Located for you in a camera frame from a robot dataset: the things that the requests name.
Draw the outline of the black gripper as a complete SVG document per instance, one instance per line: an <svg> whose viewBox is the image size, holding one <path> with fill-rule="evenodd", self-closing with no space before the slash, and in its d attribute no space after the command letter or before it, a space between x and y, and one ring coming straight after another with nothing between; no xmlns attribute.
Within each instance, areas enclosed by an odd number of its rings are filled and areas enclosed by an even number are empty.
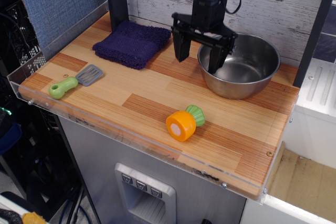
<svg viewBox="0 0 336 224"><path fill-rule="evenodd" d="M218 34L223 37L219 44L211 48L208 64L208 72L215 73L221 68L230 51L234 50L237 35L223 23L227 0L193 0L192 13L173 13L172 26L175 57L179 62L184 61L190 55L191 40L203 44L212 44L211 40L204 36L205 33Z"/></svg>

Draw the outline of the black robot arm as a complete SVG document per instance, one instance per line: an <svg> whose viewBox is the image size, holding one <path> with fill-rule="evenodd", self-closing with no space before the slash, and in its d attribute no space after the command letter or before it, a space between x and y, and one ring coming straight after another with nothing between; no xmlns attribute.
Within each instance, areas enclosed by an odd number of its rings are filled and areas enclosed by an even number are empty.
<svg viewBox="0 0 336 224"><path fill-rule="evenodd" d="M214 74L234 50L237 34L224 25L227 0L193 0L190 15L173 13L175 57L184 61L190 54L191 41L211 49L208 72Z"/></svg>

